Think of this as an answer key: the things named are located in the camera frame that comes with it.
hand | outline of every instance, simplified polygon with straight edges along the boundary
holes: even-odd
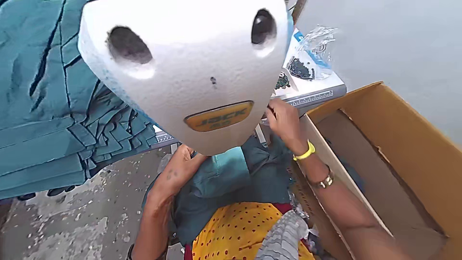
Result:
[[[149,193],[160,192],[162,197],[175,196],[191,179],[207,156],[197,154],[191,159],[194,150],[184,144],[176,149],[165,170],[161,172]]]
[[[297,109],[281,99],[272,99],[268,106],[266,116],[271,130],[295,155],[300,156],[308,151],[308,138],[300,129]]]

yellow polka dot fabric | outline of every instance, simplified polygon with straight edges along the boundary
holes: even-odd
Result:
[[[219,208],[193,241],[193,260],[252,260],[281,216],[268,203],[242,202]],[[314,260],[301,242],[298,258]]]

yellow bracelet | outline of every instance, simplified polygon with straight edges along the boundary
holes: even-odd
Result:
[[[304,153],[304,154],[302,154],[300,156],[293,155],[293,160],[294,161],[303,160],[303,159],[307,158],[308,156],[310,156],[314,152],[315,152],[314,145],[308,141],[308,151],[306,151],[306,153]]]

cardboard box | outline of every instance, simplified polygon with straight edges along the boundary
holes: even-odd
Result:
[[[301,119],[320,158],[414,259],[462,257],[462,152],[382,82],[331,100]],[[364,194],[338,161],[361,177]],[[295,192],[324,248],[352,259],[304,175]]]

teal garment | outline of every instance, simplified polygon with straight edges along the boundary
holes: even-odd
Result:
[[[0,199],[81,185],[157,143],[77,48],[87,0],[0,0]]]
[[[229,189],[230,191],[223,195],[209,194],[208,198],[201,198],[196,195],[195,191],[200,187],[196,187],[193,180],[198,176],[217,176],[209,184],[221,187],[226,187],[227,183],[235,182],[226,175],[229,171],[222,171],[225,174],[219,175],[210,175],[209,172],[201,171],[204,168],[218,168],[216,165],[212,165],[212,160],[204,162],[211,165],[200,167],[193,179],[175,197],[169,228],[171,233],[176,233],[175,237],[179,239],[182,245],[191,244],[220,207],[238,202],[290,202],[288,189],[291,179],[286,169],[292,159],[292,153],[277,136],[273,136],[272,141],[272,145],[266,148],[260,144],[255,136],[251,136],[241,146],[249,171],[250,182],[236,190]],[[142,207],[144,207],[147,194],[154,186],[155,181],[149,185],[141,204]],[[217,191],[217,194],[221,193],[214,187],[202,187],[201,189]]]
[[[214,155],[201,164],[191,190],[199,198],[214,198],[250,184],[250,174],[240,147]]]

